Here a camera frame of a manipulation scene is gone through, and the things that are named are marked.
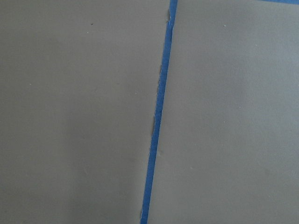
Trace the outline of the brown paper table cover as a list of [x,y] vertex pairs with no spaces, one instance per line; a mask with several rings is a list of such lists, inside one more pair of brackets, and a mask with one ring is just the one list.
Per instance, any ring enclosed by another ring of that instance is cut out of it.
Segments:
[[296,0],[3,0],[3,224],[296,224]]

